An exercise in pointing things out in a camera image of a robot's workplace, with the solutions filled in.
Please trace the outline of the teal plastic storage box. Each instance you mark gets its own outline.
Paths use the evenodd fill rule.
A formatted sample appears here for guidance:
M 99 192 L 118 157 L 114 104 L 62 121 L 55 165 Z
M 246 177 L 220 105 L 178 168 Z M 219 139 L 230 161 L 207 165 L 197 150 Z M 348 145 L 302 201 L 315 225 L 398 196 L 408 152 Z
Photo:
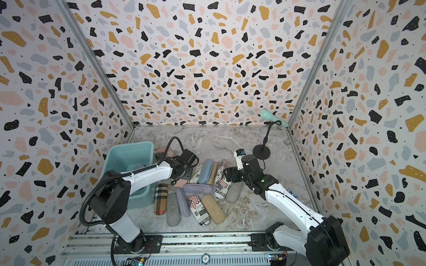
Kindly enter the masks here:
M 151 141 L 113 146 L 106 156 L 102 175 L 105 172 L 127 172 L 130 165 L 156 163 L 154 144 Z M 148 185 L 129 196 L 128 209 L 144 208 L 154 204 L 156 184 Z

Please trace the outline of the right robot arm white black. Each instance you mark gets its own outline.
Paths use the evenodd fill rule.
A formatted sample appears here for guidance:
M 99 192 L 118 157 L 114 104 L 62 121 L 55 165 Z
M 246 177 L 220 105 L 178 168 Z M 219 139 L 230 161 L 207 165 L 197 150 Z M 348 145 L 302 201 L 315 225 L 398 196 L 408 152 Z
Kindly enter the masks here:
M 226 178 L 244 182 L 254 194 L 278 208 L 298 228 L 276 222 L 263 234 L 251 237 L 252 248 L 291 249 L 306 257 L 313 266 L 343 265 L 350 251 L 337 218 L 324 217 L 300 202 L 278 179 L 264 174 L 255 155 L 247 155 L 245 150 L 238 149 L 234 157 L 237 165 L 226 169 Z

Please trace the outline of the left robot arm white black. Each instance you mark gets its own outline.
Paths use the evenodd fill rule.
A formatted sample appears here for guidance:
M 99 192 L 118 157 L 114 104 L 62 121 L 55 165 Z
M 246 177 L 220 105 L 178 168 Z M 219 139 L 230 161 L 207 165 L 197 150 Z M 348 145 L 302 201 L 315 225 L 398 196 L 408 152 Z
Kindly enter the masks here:
M 80 222 L 85 226 L 105 225 L 118 241 L 130 245 L 128 249 L 138 251 L 144 246 L 145 236 L 128 214 L 129 197 L 159 181 L 175 181 L 198 163 L 199 158 L 185 149 L 179 156 L 166 157 L 137 170 L 108 171 L 83 201 Z

